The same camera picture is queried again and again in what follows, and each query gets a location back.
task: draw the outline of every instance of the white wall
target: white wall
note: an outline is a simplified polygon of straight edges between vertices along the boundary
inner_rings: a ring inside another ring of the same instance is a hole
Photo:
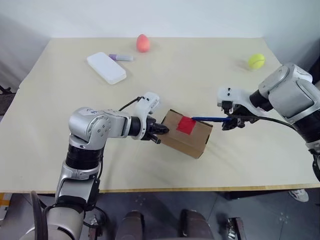
[[[320,0],[0,0],[0,83],[17,87],[49,37],[265,37],[308,69],[319,12]]]

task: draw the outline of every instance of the yellow ball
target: yellow ball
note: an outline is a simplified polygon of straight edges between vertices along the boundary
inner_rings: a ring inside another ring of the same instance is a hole
[[[266,58],[263,54],[258,53],[250,57],[248,65],[252,69],[259,69],[265,64]]]

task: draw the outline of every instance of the blue pen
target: blue pen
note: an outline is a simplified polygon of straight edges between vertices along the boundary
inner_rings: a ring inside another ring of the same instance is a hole
[[[195,121],[223,123],[231,120],[230,117],[210,117],[210,116],[194,116],[191,118]]]

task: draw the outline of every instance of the purple marker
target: purple marker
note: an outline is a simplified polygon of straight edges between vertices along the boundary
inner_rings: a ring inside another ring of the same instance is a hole
[[[116,61],[133,61],[134,57],[129,55],[109,54],[109,57]]]

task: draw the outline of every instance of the shoe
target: shoe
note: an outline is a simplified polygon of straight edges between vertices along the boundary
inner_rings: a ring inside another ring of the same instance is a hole
[[[295,200],[299,202],[306,203],[309,201],[308,193],[304,189],[292,190],[289,191],[289,194],[291,197],[293,197]]]

